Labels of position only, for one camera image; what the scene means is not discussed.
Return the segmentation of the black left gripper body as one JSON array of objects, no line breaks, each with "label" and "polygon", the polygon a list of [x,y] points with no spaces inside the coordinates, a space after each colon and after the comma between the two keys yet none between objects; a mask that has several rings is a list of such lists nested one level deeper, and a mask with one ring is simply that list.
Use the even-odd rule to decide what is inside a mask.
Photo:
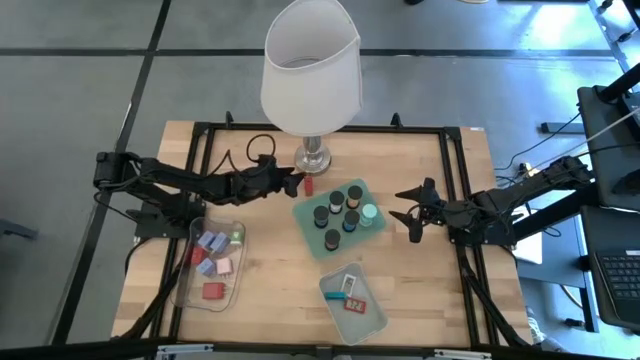
[{"label": "black left gripper body", "polygon": [[284,187],[284,175],[272,155],[259,155],[253,167],[227,173],[228,203],[247,203],[278,193]]}]

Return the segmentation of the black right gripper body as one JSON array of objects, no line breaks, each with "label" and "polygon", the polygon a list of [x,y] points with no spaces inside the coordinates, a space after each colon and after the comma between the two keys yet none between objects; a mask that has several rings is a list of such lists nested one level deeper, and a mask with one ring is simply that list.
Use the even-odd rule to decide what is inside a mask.
[{"label": "black right gripper body", "polygon": [[438,223],[463,231],[471,231],[477,225],[478,207],[470,201],[444,203],[438,212]]}]

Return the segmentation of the teal translucent plastic tray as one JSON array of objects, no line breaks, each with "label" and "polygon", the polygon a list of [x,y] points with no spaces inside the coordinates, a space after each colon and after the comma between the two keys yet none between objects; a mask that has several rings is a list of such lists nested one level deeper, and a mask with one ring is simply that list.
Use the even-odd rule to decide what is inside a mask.
[{"label": "teal translucent plastic tray", "polygon": [[[377,214],[368,226],[363,226],[358,222],[353,231],[345,231],[343,224],[347,218],[346,213],[351,211],[351,208],[347,205],[347,200],[349,199],[348,190],[352,186],[359,187],[362,190],[359,206],[355,211],[359,215],[362,215],[362,208],[365,205],[371,204],[376,208]],[[330,195],[335,191],[342,193],[344,196],[342,210],[337,214],[332,213],[330,210]],[[314,215],[314,211],[319,206],[325,207],[328,211],[326,226],[323,228],[318,227],[315,223],[316,216]],[[374,196],[369,191],[364,180],[360,178],[296,204],[293,207],[292,213],[300,228],[303,240],[307,243],[312,256],[317,260],[338,254],[339,252],[371,240],[382,233],[387,226],[385,217],[379,210]],[[340,235],[338,246],[335,250],[329,250],[325,245],[325,235],[329,230],[336,230]]]}]

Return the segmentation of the white paper sheet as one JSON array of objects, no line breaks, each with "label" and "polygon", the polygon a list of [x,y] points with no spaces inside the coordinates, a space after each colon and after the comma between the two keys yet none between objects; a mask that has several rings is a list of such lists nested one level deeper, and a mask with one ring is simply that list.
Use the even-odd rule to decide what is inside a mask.
[{"label": "white paper sheet", "polygon": [[518,260],[540,265],[543,262],[543,233],[538,232],[517,242],[512,253]]}]

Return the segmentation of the white shade chrome table lamp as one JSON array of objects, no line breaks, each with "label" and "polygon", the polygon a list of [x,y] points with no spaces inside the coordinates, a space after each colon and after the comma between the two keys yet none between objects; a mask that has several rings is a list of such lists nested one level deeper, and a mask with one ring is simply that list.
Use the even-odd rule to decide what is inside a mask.
[{"label": "white shade chrome table lamp", "polygon": [[294,162],[307,174],[328,170],[322,137],[363,108],[360,50],[360,34],[338,0],[294,0],[269,27],[261,106],[273,125],[302,139]]}]

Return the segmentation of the clear plastic bin right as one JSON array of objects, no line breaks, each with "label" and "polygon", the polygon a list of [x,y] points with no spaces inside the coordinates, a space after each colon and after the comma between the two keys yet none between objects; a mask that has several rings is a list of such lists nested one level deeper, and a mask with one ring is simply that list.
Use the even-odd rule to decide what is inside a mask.
[{"label": "clear plastic bin right", "polygon": [[384,330],[388,325],[388,317],[369,286],[362,266],[358,263],[349,263],[323,276],[319,281],[323,297],[325,292],[341,291],[345,274],[357,277],[351,297],[364,300],[367,303],[366,312],[358,314],[346,311],[344,309],[345,300],[326,300],[324,298],[324,301],[342,342],[345,345],[354,346]]}]

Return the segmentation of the clear plastic bin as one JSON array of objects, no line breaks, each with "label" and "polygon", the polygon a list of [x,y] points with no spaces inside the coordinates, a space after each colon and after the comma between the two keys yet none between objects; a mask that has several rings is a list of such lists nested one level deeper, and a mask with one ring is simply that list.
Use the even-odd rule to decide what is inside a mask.
[{"label": "clear plastic bin", "polygon": [[[189,230],[190,234],[186,245],[186,254],[182,259],[177,285],[171,295],[171,301],[175,306],[180,308],[194,308],[210,312],[223,312],[235,301],[236,292],[239,289],[241,282],[243,266],[248,249],[248,245],[245,240],[245,227],[242,223],[235,220],[200,217],[191,223]],[[244,233],[244,244],[242,246],[233,246],[229,244],[221,254],[207,251],[207,258],[210,258],[215,263],[217,259],[225,257],[228,257],[233,261],[234,272],[231,276],[222,277],[216,273],[215,276],[206,277],[196,270],[198,265],[194,266],[190,264],[192,249],[199,246],[197,241],[205,231],[210,231],[215,234],[224,232],[229,236],[229,238],[234,231],[242,231]],[[225,297],[223,299],[205,300],[202,298],[202,286],[209,282],[222,282],[226,285]]]},{"label": "clear plastic bin", "polygon": [[342,342],[345,345],[354,346],[384,330],[388,325],[388,317],[369,286],[362,266],[358,263],[349,263],[323,276],[319,281],[323,297],[325,292],[341,291],[345,274],[357,277],[351,297],[364,300],[367,303],[366,312],[358,314],[346,311],[344,309],[345,300],[326,300],[324,298],[324,301]]}]

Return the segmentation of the black keyboard tray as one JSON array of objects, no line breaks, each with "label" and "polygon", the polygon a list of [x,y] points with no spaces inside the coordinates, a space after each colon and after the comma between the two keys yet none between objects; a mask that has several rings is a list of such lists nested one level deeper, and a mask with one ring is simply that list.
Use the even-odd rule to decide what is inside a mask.
[{"label": "black keyboard tray", "polygon": [[640,334],[640,300],[613,301],[597,265],[598,252],[640,250],[640,214],[599,207],[580,211],[588,263],[603,322]]}]

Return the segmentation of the black side table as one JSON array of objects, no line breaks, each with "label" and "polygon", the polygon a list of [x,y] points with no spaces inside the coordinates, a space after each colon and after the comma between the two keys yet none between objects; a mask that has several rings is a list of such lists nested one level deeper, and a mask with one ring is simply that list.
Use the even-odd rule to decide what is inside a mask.
[{"label": "black side table", "polygon": [[626,126],[625,116],[615,103],[602,102],[599,87],[581,87],[577,90],[579,110],[586,136],[588,151],[599,203],[605,207],[640,212],[640,194],[618,194],[614,186],[628,173],[640,169],[640,140],[633,137]]}]

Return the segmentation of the black keyboard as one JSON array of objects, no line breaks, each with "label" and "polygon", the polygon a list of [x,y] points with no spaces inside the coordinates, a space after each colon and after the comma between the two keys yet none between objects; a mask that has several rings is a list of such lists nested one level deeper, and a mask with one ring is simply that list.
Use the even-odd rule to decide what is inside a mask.
[{"label": "black keyboard", "polygon": [[598,252],[597,265],[613,301],[640,300],[640,250]]}]

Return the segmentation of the grey furniture foot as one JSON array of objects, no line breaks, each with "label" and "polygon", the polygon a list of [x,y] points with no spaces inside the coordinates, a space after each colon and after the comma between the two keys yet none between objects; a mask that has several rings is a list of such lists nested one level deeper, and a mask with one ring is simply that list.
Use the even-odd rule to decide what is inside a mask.
[{"label": "grey furniture foot", "polygon": [[0,218],[0,238],[5,235],[15,235],[25,239],[34,240],[38,235],[38,231]]}]

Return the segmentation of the black rig beam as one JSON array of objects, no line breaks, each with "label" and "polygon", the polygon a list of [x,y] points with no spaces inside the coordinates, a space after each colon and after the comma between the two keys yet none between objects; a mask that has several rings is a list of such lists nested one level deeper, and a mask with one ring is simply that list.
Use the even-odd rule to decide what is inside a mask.
[{"label": "black rig beam", "polygon": [[130,360],[155,355],[189,353],[257,353],[307,355],[328,360],[337,355],[406,356],[454,360],[628,360],[533,347],[480,344],[470,348],[387,347],[343,345],[286,345],[260,343],[178,343],[174,338],[115,339],[103,342],[46,345],[0,350],[0,360]]}]

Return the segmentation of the black aluminium table frame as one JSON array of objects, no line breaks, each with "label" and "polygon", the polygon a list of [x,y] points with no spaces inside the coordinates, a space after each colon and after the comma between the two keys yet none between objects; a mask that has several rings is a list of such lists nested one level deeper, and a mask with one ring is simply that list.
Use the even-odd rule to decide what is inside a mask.
[{"label": "black aluminium table frame", "polygon": [[[292,207],[302,201],[280,193],[235,207],[210,207],[215,217],[237,219],[247,230],[247,252],[235,302],[223,312],[186,308],[178,339],[296,345],[342,344],[319,289],[320,278],[345,264],[360,264],[387,316],[387,326],[364,345],[468,347],[461,279],[446,229],[429,226],[421,243],[387,211],[406,211],[411,202],[399,191],[433,177],[446,198],[439,134],[405,126],[373,127],[373,132],[337,132],[325,138],[333,161],[314,179],[314,194],[363,179],[378,202],[386,229],[344,252],[315,261],[301,236]],[[156,295],[169,240],[152,239],[132,256],[112,335],[131,328]],[[518,334],[531,341],[524,300],[513,258],[501,248],[484,247],[493,300]]]}]

